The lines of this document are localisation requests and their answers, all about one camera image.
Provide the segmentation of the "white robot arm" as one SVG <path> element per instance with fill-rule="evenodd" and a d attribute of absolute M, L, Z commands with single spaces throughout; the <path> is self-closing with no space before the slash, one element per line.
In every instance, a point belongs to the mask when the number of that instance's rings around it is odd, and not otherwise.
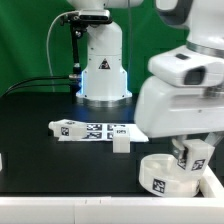
<path fill-rule="evenodd" d="M 150 138 L 172 137 L 179 158 L 186 137 L 205 133 L 216 146 L 224 139 L 224 0 L 154 0 L 168 26 L 189 31 L 184 45 L 148 61 L 134 121 Z"/>

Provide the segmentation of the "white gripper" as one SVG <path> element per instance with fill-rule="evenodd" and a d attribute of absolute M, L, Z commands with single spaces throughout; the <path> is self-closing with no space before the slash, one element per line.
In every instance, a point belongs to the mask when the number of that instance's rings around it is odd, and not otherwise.
<path fill-rule="evenodd" d="M 224 59 L 184 46 L 149 60 L 152 75 L 143 83 L 134 121 L 150 138 L 208 133 L 216 147 L 224 138 L 224 96 L 212 92 L 224 82 Z M 173 155 L 187 159 L 182 141 L 172 139 Z"/>

